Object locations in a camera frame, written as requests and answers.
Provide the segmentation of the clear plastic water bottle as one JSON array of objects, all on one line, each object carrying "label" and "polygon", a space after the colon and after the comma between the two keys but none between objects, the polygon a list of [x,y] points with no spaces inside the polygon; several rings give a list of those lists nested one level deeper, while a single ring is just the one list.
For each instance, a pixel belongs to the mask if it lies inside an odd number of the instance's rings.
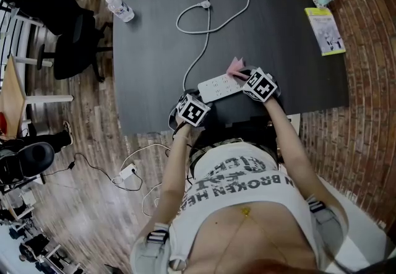
[{"label": "clear plastic water bottle", "polygon": [[123,22],[131,21],[135,13],[123,0],[105,0],[108,9]]}]

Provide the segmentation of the person's black trousers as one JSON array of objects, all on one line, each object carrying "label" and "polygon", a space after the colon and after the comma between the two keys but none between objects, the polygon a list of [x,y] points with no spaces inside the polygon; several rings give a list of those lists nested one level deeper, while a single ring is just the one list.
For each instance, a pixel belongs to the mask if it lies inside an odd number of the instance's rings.
[{"label": "person's black trousers", "polygon": [[205,147],[214,147],[226,140],[234,139],[237,141],[243,140],[263,150],[268,150],[277,158],[277,135],[269,122],[270,116],[267,113],[263,116],[251,117],[249,121],[237,122],[227,126],[213,120],[199,134],[192,145],[189,156],[201,152]]}]

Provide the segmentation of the yellow-green book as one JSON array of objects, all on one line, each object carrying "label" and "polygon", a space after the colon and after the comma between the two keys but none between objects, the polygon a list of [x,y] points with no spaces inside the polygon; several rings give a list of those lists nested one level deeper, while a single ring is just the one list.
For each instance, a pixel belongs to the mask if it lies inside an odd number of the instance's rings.
[{"label": "yellow-green book", "polygon": [[329,56],[346,52],[333,14],[328,8],[308,7],[304,9],[318,42],[321,55]]}]

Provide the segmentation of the white platform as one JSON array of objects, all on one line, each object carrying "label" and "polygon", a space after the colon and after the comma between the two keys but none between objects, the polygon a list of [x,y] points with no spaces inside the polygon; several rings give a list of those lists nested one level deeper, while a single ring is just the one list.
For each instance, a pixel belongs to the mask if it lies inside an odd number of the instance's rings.
[{"label": "white platform", "polygon": [[343,205],[349,221],[349,231],[336,260],[350,270],[359,270],[395,257],[396,245],[372,218],[357,206],[357,195],[351,191],[343,195],[324,179],[321,181]]}]

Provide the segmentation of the wooden side table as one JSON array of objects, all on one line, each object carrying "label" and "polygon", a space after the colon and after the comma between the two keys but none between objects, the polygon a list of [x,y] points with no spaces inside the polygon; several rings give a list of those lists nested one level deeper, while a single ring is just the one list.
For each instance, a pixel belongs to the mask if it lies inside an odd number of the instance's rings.
[{"label": "wooden side table", "polygon": [[15,60],[10,56],[0,90],[0,113],[4,116],[7,130],[3,137],[14,139],[17,137],[22,125],[23,113],[27,105],[40,103],[63,103],[71,102],[72,95],[33,95],[28,96],[22,86],[19,73],[15,67]]}]

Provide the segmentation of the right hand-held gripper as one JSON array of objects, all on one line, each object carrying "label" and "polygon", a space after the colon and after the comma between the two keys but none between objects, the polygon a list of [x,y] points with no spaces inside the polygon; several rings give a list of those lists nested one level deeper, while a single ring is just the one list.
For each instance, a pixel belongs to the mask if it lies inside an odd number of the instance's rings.
[{"label": "right hand-held gripper", "polygon": [[276,80],[260,67],[245,67],[239,72],[246,77],[234,76],[233,78],[242,88],[242,92],[251,99],[265,103],[269,98],[278,98],[281,95]]}]

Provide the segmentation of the pink cloth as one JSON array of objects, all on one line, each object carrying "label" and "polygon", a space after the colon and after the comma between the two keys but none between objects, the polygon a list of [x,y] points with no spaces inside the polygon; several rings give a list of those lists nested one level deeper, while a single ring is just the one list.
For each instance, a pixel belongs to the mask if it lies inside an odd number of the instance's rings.
[{"label": "pink cloth", "polygon": [[238,58],[234,57],[230,66],[226,70],[226,74],[230,77],[237,77],[241,80],[246,80],[247,75],[240,72],[240,70],[242,68],[244,68],[243,59],[242,58],[238,59]]}]

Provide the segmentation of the person's left forearm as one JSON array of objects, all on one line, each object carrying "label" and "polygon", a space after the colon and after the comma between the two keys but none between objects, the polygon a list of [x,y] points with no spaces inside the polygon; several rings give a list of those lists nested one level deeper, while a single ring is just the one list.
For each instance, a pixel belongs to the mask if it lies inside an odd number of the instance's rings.
[{"label": "person's left forearm", "polygon": [[156,223],[168,225],[181,206],[186,183],[187,144],[191,128],[190,124],[183,124],[174,135],[163,174],[160,200],[147,225],[148,231],[153,230]]}]

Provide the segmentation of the black padded chair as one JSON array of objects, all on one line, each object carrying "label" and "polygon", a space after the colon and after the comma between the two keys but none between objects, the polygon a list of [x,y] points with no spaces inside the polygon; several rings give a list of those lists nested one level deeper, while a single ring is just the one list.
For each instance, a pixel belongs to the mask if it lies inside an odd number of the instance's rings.
[{"label": "black padded chair", "polygon": [[46,142],[0,147],[0,186],[13,186],[34,178],[54,161],[54,150]]}]

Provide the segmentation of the patterned belt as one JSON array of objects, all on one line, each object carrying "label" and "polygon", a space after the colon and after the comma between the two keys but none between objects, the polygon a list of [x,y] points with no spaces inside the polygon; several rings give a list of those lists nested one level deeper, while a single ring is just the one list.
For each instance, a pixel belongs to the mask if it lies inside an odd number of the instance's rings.
[{"label": "patterned belt", "polygon": [[242,138],[231,138],[231,139],[226,139],[220,142],[215,142],[215,143],[211,143],[208,144],[205,147],[194,147],[191,149],[191,151],[194,151],[194,153],[191,153],[189,155],[189,161],[190,161],[190,165],[189,168],[191,171],[194,171],[196,163],[211,149],[222,146],[222,145],[227,145],[227,144],[231,144],[231,143],[238,143],[238,142],[243,142]]}]

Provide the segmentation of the person's white printed shirt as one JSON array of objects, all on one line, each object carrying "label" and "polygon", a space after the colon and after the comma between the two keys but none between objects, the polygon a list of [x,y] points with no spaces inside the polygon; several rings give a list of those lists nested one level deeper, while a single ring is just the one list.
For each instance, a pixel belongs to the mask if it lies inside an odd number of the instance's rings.
[{"label": "person's white printed shirt", "polygon": [[319,247],[307,201],[292,178],[277,169],[266,152],[238,142],[208,151],[196,166],[196,180],[186,191],[170,226],[171,260],[188,258],[205,219],[219,209],[249,202],[275,202],[294,216],[320,263]]}]

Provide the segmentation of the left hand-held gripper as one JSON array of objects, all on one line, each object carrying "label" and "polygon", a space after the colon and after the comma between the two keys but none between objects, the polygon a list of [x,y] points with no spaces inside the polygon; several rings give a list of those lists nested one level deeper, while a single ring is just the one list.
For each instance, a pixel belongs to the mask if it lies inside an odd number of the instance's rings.
[{"label": "left hand-held gripper", "polygon": [[178,102],[171,109],[168,117],[168,127],[176,129],[176,117],[179,116],[184,122],[198,127],[211,111],[210,106],[206,105],[198,89],[186,90],[180,96]]}]

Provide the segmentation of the white desk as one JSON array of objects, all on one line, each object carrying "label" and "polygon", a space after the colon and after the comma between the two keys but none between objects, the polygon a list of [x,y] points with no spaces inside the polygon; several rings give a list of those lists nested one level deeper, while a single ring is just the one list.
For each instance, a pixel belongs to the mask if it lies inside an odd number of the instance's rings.
[{"label": "white desk", "polygon": [[[24,17],[22,15],[18,15],[18,10],[14,9],[11,10],[8,7],[5,7],[2,5],[3,1],[0,1],[0,11],[4,11],[5,13],[9,14],[9,19],[10,21],[12,20],[16,20],[16,21],[22,21],[22,22],[26,22],[29,23],[31,25],[35,25],[37,27],[43,27],[43,24],[40,21],[31,19],[29,17]],[[29,65],[35,65],[37,67],[38,70],[40,70],[43,66],[45,67],[53,67],[53,62],[51,61],[47,61],[42,59],[41,61],[39,59],[32,59],[32,58],[22,58],[22,57],[16,57],[15,58],[17,63],[21,63],[21,64],[29,64]]]}]

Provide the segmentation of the small white floor power strip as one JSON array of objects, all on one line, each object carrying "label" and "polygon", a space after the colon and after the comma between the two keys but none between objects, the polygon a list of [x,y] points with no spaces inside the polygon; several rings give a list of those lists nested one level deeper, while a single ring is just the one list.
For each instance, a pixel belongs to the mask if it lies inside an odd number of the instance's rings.
[{"label": "small white floor power strip", "polygon": [[137,169],[136,166],[133,163],[131,163],[120,171],[119,176],[123,180],[126,180],[127,178],[129,178],[130,176],[136,173],[136,169]]}]

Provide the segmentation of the black office chair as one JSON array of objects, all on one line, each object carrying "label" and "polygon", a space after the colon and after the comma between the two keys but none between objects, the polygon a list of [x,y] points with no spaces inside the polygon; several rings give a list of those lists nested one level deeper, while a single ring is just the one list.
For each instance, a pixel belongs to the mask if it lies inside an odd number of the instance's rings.
[{"label": "black office chair", "polygon": [[55,79],[69,79],[92,66],[96,79],[105,80],[98,70],[97,53],[111,51],[112,47],[98,44],[112,23],[105,22],[97,29],[94,12],[80,7],[76,0],[20,0],[20,10],[42,21],[58,37],[54,52],[46,52],[43,45],[38,52],[40,62],[54,59]]}]

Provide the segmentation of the person's right forearm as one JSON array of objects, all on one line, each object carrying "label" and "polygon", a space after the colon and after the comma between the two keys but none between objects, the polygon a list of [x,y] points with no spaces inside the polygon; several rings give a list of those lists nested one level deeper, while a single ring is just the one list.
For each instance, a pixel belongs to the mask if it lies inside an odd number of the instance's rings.
[{"label": "person's right forearm", "polygon": [[313,195],[316,174],[304,147],[285,112],[274,98],[264,103],[272,120],[285,168],[304,198]]}]

